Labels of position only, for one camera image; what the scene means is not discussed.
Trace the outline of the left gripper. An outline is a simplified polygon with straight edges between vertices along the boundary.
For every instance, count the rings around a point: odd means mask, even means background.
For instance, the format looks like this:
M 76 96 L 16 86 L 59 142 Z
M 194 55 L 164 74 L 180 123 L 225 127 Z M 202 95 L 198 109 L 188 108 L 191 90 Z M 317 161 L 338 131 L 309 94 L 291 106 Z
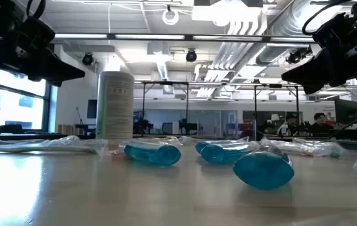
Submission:
M 83 78 L 85 72 L 50 51 L 55 32 L 41 20 L 28 17 L 0 36 L 0 68 L 24 73 L 29 80 L 46 80 L 61 87 L 67 80 Z

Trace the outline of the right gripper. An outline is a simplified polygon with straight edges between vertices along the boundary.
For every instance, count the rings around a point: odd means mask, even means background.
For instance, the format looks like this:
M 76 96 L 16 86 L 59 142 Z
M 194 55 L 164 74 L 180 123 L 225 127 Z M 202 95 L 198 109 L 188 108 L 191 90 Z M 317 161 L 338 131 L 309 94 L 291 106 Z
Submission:
M 286 82 L 303 85 L 315 94 L 325 85 L 337 86 L 357 79 L 357 21 L 343 14 L 323 24 L 313 36 L 321 50 L 307 63 L 281 75 Z

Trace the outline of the green toothbrush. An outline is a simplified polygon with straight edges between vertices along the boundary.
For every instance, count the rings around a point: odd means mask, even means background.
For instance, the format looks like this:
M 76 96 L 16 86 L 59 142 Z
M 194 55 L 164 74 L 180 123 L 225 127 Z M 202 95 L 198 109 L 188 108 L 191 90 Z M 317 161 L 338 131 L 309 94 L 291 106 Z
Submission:
M 103 155 L 109 149 L 106 139 L 80 139 L 78 136 L 67 136 L 59 139 L 32 139 L 20 141 L 1 141 L 0 152 L 25 153 L 41 152 L 83 152 Z

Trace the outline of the person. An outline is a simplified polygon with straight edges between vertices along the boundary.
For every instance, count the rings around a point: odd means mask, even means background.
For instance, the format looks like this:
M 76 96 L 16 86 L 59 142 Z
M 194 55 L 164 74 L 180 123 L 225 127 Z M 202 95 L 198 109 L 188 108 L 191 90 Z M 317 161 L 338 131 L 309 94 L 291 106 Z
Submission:
M 333 126 L 326 124 L 326 116 L 322 112 L 318 112 L 314 114 L 314 124 L 309 126 L 309 132 L 311 133 L 320 133 L 320 132 L 326 132 L 331 129 L 334 129 Z
M 297 117 L 287 114 L 284 123 L 277 130 L 278 136 L 293 136 L 298 133 Z

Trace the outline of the black monitor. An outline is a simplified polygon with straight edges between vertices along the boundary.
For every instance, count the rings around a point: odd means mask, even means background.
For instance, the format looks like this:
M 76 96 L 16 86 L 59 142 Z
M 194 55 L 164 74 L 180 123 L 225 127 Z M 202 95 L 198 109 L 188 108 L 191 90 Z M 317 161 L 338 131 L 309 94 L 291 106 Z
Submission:
M 357 120 L 357 102 L 336 99 L 334 101 L 334 108 L 337 123 L 349 124 Z

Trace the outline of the large window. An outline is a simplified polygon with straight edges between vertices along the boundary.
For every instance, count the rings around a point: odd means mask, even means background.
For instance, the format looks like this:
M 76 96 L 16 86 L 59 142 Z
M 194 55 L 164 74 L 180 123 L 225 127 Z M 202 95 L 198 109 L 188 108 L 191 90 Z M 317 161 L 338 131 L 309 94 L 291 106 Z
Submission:
M 25 130 L 45 129 L 49 94 L 46 80 L 33 82 L 25 75 L 0 70 L 0 126 L 19 124 Z

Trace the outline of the white wipes canister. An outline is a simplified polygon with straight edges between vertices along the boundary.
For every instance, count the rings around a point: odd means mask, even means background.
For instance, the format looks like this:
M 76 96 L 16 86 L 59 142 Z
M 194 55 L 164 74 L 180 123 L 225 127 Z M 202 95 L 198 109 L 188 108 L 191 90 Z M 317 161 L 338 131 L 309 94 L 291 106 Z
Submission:
M 101 72 L 97 93 L 96 138 L 115 143 L 131 139 L 133 113 L 134 77 L 125 72 Z

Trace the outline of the black overhead beam with lights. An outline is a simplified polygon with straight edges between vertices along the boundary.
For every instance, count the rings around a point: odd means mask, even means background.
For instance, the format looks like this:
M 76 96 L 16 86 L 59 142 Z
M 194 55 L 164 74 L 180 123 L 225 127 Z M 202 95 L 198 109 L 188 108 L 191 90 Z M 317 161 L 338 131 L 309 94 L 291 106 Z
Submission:
M 145 33 L 57 33 L 53 41 L 61 40 L 118 40 L 118 41 L 204 41 L 233 43 L 289 43 L 310 44 L 306 36 L 265 35 L 191 35 L 191 34 L 145 34 Z

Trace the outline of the silver ventilation duct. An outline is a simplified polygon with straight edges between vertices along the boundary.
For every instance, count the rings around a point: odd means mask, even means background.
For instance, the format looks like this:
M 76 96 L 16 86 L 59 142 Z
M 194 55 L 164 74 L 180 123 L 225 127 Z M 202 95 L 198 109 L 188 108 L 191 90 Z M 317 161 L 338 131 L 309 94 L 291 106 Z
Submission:
M 269 36 L 303 36 L 302 26 L 320 9 L 335 0 L 293 0 L 284 12 L 268 26 Z M 326 9 L 314 18 L 308 25 L 308 31 L 314 31 L 323 23 L 343 11 L 344 6 L 337 5 Z M 257 65 L 270 65 L 282 57 L 290 47 L 277 46 L 271 43 L 259 45 L 257 55 L 254 57 Z

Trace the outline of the black neighbouring rig frame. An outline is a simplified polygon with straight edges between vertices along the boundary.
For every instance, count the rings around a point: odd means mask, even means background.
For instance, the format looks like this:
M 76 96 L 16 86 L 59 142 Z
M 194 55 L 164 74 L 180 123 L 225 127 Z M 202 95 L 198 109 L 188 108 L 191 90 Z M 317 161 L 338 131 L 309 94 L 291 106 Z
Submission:
M 148 120 L 149 134 L 157 136 L 237 138 L 241 127 L 254 130 L 263 121 L 278 126 L 288 112 L 302 117 L 297 85 L 136 81 L 134 88 L 134 122 Z M 197 133 L 181 134 L 181 119 L 197 123 Z

